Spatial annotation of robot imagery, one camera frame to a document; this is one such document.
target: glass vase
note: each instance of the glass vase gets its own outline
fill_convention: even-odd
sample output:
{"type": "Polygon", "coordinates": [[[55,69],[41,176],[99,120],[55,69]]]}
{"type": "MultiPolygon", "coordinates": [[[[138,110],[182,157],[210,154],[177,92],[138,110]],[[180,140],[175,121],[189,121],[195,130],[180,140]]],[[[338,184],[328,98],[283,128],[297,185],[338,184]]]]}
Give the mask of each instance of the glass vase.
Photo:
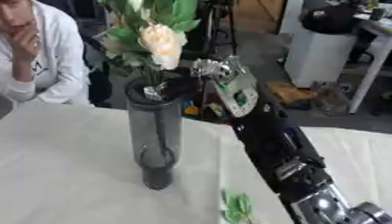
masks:
{"type": "Polygon", "coordinates": [[[135,161],[143,171],[143,182],[153,190],[172,183],[172,168],[181,146],[181,100],[152,101],[144,96],[144,77],[125,87],[130,134],[135,161]]]}

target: white rose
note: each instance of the white rose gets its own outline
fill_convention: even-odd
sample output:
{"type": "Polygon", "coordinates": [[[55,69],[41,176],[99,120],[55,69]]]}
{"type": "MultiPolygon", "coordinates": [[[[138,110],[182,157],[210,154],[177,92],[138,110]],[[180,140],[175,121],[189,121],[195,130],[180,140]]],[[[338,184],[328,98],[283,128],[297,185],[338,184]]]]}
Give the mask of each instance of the white rose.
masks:
{"type": "Polygon", "coordinates": [[[135,11],[139,11],[142,8],[144,0],[128,0],[129,4],[132,4],[132,7],[135,11]]]}
{"type": "Polygon", "coordinates": [[[172,70],[179,65],[182,46],[186,44],[186,35],[176,33],[169,26],[152,24],[140,29],[141,44],[152,53],[152,59],[161,69],[172,70]]]}

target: black bag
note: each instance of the black bag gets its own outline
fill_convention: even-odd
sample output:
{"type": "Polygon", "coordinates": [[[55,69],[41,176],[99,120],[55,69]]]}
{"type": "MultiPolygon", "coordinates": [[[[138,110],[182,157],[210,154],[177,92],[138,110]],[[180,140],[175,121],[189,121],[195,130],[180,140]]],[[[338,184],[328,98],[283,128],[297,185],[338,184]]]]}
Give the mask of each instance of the black bag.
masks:
{"type": "Polygon", "coordinates": [[[313,32],[347,34],[360,22],[354,17],[356,12],[357,10],[348,4],[311,10],[302,19],[302,25],[313,32]]]}

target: yellow object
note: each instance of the yellow object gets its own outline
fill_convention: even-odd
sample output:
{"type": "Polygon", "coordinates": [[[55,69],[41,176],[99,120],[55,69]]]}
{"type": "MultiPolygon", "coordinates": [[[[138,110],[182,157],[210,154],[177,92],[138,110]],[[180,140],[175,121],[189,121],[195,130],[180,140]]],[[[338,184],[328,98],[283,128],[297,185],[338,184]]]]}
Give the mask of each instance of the yellow object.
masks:
{"type": "Polygon", "coordinates": [[[185,114],[189,116],[197,116],[199,114],[199,108],[195,106],[189,106],[185,108],[185,114]]]}

